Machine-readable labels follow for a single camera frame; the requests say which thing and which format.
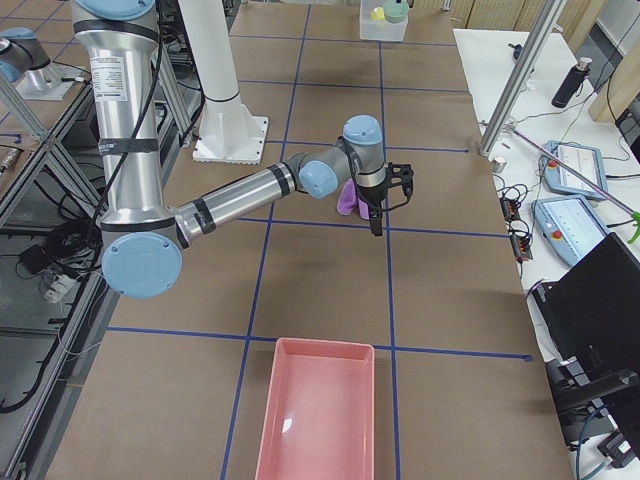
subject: white table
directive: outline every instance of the white table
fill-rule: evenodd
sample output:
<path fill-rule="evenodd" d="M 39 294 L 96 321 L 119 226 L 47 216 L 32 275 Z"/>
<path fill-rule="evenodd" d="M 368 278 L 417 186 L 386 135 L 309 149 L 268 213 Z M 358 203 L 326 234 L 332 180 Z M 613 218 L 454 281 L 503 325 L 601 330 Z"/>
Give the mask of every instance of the white table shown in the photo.
<path fill-rule="evenodd" d="M 524 45 L 528 33 L 484 30 L 454 30 L 454 33 L 469 84 L 469 91 L 473 95 L 476 116 L 478 121 L 489 121 L 514 66 L 513 50 L 508 44 L 515 45 L 520 43 Z M 535 71 L 528 81 L 527 89 L 520 95 L 511 116 L 516 120 L 521 120 L 529 115 L 561 111 L 561 109 L 551 105 L 551 98 L 553 98 L 565 75 L 575 63 L 576 59 L 562 36 L 560 34 L 552 34 L 540 54 Z M 596 77 L 599 74 L 599 71 L 592 72 L 592 75 Z M 582 102 L 592 92 L 593 88 L 589 82 L 585 82 L 580 96 L 574 97 L 568 106 Z M 592 95 L 585 102 L 581 111 L 581 107 L 577 106 L 559 115 L 527 119 L 519 124 L 518 130 L 540 145 L 543 145 L 548 140 L 560 140 L 571 122 L 578 117 L 578 112 L 580 111 L 577 121 L 571 127 L 564 140 L 598 147 L 602 151 L 603 157 L 625 158 L 627 155 L 630 156 L 630 160 L 626 162 L 605 159 L 604 165 L 608 175 L 640 173 L 640 166 L 635 161 L 624 139 L 618 142 L 620 133 L 615 126 L 596 123 L 591 120 L 588 110 L 595 97 L 595 95 Z M 491 151 L 489 158 L 497 155 L 504 156 L 507 159 L 507 166 L 500 174 L 507 185 L 524 183 L 529 187 L 533 187 L 539 182 L 537 165 L 540 154 L 527 146 L 522 140 L 510 134 L 503 134 Z M 610 180 L 608 185 L 609 191 L 613 195 L 635 210 L 640 210 L 640 178 L 623 181 Z M 496 179 L 496 186 L 501 186 L 501 182 L 498 179 Z M 558 196 L 558 194 L 550 192 L 544 183 L 540 189 L 536 186 L 533 192 L 529 193 L 521 207 L 520 216 L 533 228 L 531 202 L 536 197 L 548 198 L 555 196 Z M 624 212 L 612 205 L 611 202 L 600 203 L 596 208 L 596 212 L 607 224 L 629 219 Z M 626 240 L 631 238 L 635 228 L 632 225 L 627 225 L 614 230 L 622 239 Z M 628 246 L 632 253 L 637 258 L 640 258 L 640 240 Z M 549 281 L 559 280 L 568 271 L 568 267 L 555 255 L 538 228 L 534 229 L 532 253 L 534 259 L 524 264 L 522 286 L 525 290 L 528 290 L 542 279 Z M 529 311 L 536 327 L 540 350 L 545 361 L 552 358 L 560 358 L 535 303 L 532 299 L 529 299 L 528 302 Z M 603 457 L 596 449 L 596 445 L 605 436 L 594 437 L 583 446 L 580 461 L 582 476 L 589 473 L 603 461 Z M 601 480 L 638 479 L 640 478 L 640 461 L 638 459 L 633 460 L 630 465 L 622 470 L 607 467 L 598 474 L 597 478 Z"/>

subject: label sticker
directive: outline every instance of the label sticker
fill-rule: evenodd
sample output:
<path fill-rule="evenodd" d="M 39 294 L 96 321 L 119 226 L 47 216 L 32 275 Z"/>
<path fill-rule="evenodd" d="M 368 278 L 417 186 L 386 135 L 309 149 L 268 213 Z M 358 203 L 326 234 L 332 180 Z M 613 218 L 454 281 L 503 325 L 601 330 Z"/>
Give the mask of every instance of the label sticker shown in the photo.
<path fill-rule="evenodd" d="M 96 102 L 126 102 L 127 80 L 122 57 L 91 59 L 91 81 Z"/>

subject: light blue joint cap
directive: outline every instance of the light blue joint cap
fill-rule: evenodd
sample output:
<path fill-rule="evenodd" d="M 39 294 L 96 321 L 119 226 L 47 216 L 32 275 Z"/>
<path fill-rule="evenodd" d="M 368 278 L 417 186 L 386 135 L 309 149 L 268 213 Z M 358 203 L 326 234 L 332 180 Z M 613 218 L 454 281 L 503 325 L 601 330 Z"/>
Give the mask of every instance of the light blue joint cap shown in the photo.
<path fill-rule="evenodd" d="M 105 20 L 135 20 L 151 10 L 155 0 L 76 0 L 78 5 Z"/>
<path fill-rule="evenodd" d="M 4 37 L 7 40 L 34 40 L 36 34 L 27 27 L 14 27 L 0 32 L 0 37 Z"/>
<path fill-rule="evenodd" d="M 122 295 L 150 298 L 169 290 L 182 269 L 182 255 L 173 241 L 153 232 L 118 238 L 102 258 L 109 286 Z"/>
<path fill-rule="evenodd" d="M 342 136 L 356 145 L 376 145 L 382 142 L 380 124 L 371 115 L 351 117 L 344 124 Z"/>
<path fill-rule="evenodd" d="M 9 80 L 9 82 L 13 83 L 18 80 L 22 73 L 13 65 L 9 65 L 7 62 L 3 62 L 0 60 L 0 73 L 4 75 L 4 78 Z"/>
<path fill-rule="evenodd" d="M 320 200 L 338 189 L 338 177 L 329 165 L 311 160 L 300 170 L 300 182 L 313 198 Z"/>

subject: pink tray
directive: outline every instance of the pink tray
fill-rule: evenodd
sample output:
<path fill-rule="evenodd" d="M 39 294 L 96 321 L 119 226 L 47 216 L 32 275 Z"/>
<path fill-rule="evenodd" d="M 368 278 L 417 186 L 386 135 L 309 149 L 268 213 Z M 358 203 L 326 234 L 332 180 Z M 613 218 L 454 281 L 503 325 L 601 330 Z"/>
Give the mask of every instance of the pink tray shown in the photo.
<path fill-rule="evenodd" d="M 281 338 L 256 480 L 373 480 L 371 345 Z"/>

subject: metal frame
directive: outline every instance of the metal frame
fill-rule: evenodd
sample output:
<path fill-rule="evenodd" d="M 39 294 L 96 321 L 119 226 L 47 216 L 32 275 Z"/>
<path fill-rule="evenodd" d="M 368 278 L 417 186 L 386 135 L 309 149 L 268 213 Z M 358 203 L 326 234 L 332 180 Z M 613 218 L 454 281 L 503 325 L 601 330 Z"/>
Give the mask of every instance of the metal frame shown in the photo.
<path fill-rule="evenodd" d="M 482 136 L 482 141 L 478 147 L 480 155 L 487 157 L 498 140 L 502 127 L 506 123 L 511 110 L 513 110 L 520 96 L 520 92 L 527 78 L 529 78 L 536 60 L 544 48 L 549 34 L 553 31 L 553 27 L 558 21 L 566 3 L 567 0 L 547 0 L 542 7 L 540 15 L 538 15 L 538 19 L 522 49 L 520 58 L 518 58 L 518 63 L 511 72 L 511 76 L 509 80 L 507 80 L 507 84 L 493 111 L 493 115 L 491 115 L 491 120 L 489 120 L 487 124 L 487 128 Z"/>

